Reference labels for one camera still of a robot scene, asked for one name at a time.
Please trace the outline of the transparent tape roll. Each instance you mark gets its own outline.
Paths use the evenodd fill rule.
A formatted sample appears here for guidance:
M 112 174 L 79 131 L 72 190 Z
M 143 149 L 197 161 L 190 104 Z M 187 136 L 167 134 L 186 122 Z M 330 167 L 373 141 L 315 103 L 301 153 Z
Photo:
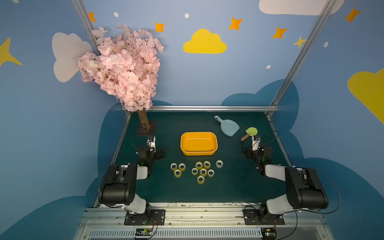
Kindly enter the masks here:
M 224 162 L 223 162 L 222 160 L 217 160 L 217 161 L 216 161 L 216 167 L 217 167 L 217 168 L 222 168 L 223 165 L 224 165 Z

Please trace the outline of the yellow plastic storage box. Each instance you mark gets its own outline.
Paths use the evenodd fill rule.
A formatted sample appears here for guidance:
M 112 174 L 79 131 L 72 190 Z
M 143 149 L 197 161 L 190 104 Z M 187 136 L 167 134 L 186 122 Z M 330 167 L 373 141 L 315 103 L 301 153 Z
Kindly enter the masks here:
M 218 150 L 218 140 L 212 132 L 186 132 L 180 147 L 186 156 L 211 156 Z

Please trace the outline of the tape roll left cluster back-left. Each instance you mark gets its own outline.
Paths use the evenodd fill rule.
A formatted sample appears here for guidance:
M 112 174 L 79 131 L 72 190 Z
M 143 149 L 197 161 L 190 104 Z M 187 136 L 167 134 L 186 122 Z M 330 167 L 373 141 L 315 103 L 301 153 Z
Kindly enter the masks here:
M 170 168 L 171 168 L 172 171 L 174 171 L 174 170 L 176 170 L 178 168 L 178 164 L 171 163 Z

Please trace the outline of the tape roll left cluster front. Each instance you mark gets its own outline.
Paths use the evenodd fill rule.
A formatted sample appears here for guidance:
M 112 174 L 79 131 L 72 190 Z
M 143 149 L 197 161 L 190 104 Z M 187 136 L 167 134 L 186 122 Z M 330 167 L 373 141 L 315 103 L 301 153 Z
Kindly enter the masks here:
M 180 169 L 174 170 L 174 176 L 180 178 L 182 176 L 182 171 Z

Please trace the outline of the tape roll left cluster back-right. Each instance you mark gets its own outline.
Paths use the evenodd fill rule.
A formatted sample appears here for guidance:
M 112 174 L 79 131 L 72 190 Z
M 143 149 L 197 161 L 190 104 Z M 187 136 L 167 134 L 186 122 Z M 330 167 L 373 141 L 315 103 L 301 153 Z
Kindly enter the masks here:
M 180 163 L 178 165 L 178 169 L 183 172 L 186 169 L 186 164 L 185 163 Z

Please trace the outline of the light blue plastic dustpan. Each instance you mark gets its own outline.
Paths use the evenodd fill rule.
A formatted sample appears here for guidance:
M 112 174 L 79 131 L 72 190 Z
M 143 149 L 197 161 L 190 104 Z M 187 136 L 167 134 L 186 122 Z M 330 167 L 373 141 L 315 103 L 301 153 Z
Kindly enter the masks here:
M 221 131 L 228 137 L 232 137 L 240 129 L 240 126 L 232 120 L 223 120 L 217 115 L 214 118 L 220 122 Z

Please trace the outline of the aluminium back horizontal bar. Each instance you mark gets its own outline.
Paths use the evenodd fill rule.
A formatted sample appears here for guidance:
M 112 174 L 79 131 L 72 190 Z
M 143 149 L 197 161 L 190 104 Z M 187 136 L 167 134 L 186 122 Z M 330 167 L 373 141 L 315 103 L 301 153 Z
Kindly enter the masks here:
M 152 106 L 152 112 L 277 112 L 277 106 Z

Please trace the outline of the left green circuit board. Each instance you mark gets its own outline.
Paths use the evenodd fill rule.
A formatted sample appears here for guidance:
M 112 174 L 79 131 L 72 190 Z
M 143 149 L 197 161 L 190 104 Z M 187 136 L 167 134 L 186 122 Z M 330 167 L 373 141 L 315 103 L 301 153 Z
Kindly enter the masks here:
M 153 230 L 151 229 L 136 229 L 135 237 L 151 237 L 153 235 Z

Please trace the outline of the green circuit board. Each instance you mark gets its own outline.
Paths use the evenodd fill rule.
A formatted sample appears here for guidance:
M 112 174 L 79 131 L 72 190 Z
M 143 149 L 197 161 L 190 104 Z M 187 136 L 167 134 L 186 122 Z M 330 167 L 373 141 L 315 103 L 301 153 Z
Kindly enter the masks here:
M 275 240 L 277 237 L 276 229 L 272 228 L 262 228 L 261 234 L 264 240 Z
M 135 237 L 151 237 L 153 235 L 153 230 L 151 229 L 136 229 Z

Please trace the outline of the right green circuit board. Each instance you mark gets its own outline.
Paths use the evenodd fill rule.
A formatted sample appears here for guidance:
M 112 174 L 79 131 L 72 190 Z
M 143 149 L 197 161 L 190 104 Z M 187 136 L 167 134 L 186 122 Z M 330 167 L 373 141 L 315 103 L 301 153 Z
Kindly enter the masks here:
M 275 240 L 277 237 L 276 229 L 272 228 L 262 228 L 261 234 L 264 240 Z

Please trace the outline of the pink cherry blossom tree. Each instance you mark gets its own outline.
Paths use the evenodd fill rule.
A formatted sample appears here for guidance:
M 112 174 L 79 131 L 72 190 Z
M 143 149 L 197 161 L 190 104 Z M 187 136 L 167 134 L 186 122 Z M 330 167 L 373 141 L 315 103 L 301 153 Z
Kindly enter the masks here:
M 92 30 L 100 54 L 87 52 L 78 58 L 82 80 L 98 84 L 129 112 L 148 110 L 161 66 L 157 53 L 164 47 L 147 30 L 132 31 L 126 25 L 118 29 L 122 33 L 113 38 L 102 27 Z

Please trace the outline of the aluminium front rail frame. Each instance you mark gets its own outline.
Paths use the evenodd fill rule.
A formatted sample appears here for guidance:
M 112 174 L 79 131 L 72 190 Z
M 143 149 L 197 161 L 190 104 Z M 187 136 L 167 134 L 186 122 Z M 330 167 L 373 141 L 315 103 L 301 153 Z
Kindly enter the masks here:
M 151 203 L 165 210 L 163 226 L 125 226 L 127 212 L 119 208 L 86 209 L 76 240 L 264 240 L 262 228 L 276 229 L 276 240 L 332 240 L 322 215 L 308 212 L 283 214 L 285 225 L 246 225 L 243 209 L 255 203 Z M 151 229 L 151 237 L 135 237 L 136 229 Z

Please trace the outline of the aluminium left corner post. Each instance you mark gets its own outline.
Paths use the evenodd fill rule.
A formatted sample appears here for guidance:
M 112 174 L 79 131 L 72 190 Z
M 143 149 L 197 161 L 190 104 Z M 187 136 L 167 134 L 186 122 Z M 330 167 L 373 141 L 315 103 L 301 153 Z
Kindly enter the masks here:
M 78 14 L 78 16 L 80 17 L 81 19 L 81 22 L 91 40 L 91 45 L 92 45 L 92 48 L 93 50 L 95 51 L 96 54 L 100 54 L 98 48 L 97 48 L 97 38 L 92 34 L 92 30 L 94 30 L 94 25 L 91 21 L 91 18 L 88 14 L 88 11 L 87 11 L 87 8 L 84 4 L 84 1 L 83 0 L 71 0 L 72 4 L 74 5 L 75 7 L 75 10 Z

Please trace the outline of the aluminium corner post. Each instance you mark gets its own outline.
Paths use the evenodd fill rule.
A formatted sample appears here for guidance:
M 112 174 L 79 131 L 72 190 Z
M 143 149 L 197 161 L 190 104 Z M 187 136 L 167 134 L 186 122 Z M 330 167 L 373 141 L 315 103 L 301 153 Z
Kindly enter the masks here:
M 87 11 L 87 8 L 84 4 L 84 1 L 83 0 L 71 0 L 72 4 L 74 5 L 75 7 L 75 10 L 78 14 L 78 16 L 80 17 L 81 19 L 81 22 L 91 40 L 91 45 L 92 45 L 92 48 L 93 50 L 95 51 L 96 54 L 100 54 L 98 48 L 97 48 L 97 38 L 92 34 L 92 30 L 94 30 L 94 25 L 91 21 L 91 18 L 88 14 L 88 11 Z
M 320 15 L 318 16 L 317 20 L 315 21 L 309 35 L 307 36 L 307 41 L 305 42 L 304 46 L 299 51 L 299 54 L 294 61 L 294 64 L 292 65 L 290 71 L 288 72 L 283 83 L 281 84 L 280 88 L 278 89 L 275 97 L 273 98 L 273 101 L 272 101 L 270 107 L 273 107 L 275 110 L 267 112 L 267 118 L 268 119 L 273 115 L 274 112 L 278 111 L 278 105 L 279 105 L 280 101 L 282 100 L 283 96 L 285 95 L 286 91 L 288 90 L 289 86 L 291 85 L 292 81 L 294 80 L 294 77 L 298 73 L 300 67 L 302 66 L 303 62 L 305 61 L 305 59 L 306 59 L 308 53 L 310 52 L 312 46 L 314 45 L 314 43 L 317 40 L 318 36 L 320 35 L 321 31 L 325 27 L 328 19 L 332 15 L 332 10 L 333 10 L 336 2 L 337 2 L 336 0 L 326 1 L 322 11 L 320 12 Z

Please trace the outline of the aluminium right corner post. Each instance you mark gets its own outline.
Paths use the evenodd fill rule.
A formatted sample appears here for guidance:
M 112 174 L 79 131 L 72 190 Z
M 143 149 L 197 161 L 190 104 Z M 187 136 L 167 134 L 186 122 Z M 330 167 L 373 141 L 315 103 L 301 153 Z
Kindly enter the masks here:
M 312 46 L 314 45 L 314 43 L 317 40 L 318 36 L 320 35 L 321 31 L 325 27 L 328 19 L 332 15 L 332 10 L 333 10 L 336 2 L 337 2 L 336 0 L 326 1 L 322 11 L 320 12 L 320 15 L 318 16 L 317 20 L 315 21 L 309 35 L 307 36 L 307 41 L 305 42 L 304 46 L 299 51 L 299 54 L 294 61 L 294 64 L 292 65 L 290 71 L 288 72 L 283 83 L 281 84 L 280 88 L 278 89 L 275 97 L 273 98 L 273 101 L 272 101 L 270 107 L 273 107 L 275 110 L 267 112 L 267 118 L 268 119 L 273 115 L 274 112 L 278 111 L 278 105 L 279 105 L 280 101 L 282 100 L 283 96 L 285 95 L 286 91 L 288 90 L 289 86 L 291 85 L 292 81 L 294 80 L 294 77 L 298 73 L 300 67 L 302 66 L 303 62 L 305 61 L 305 59 L 306 59 L 308 53 L 310 52 Z

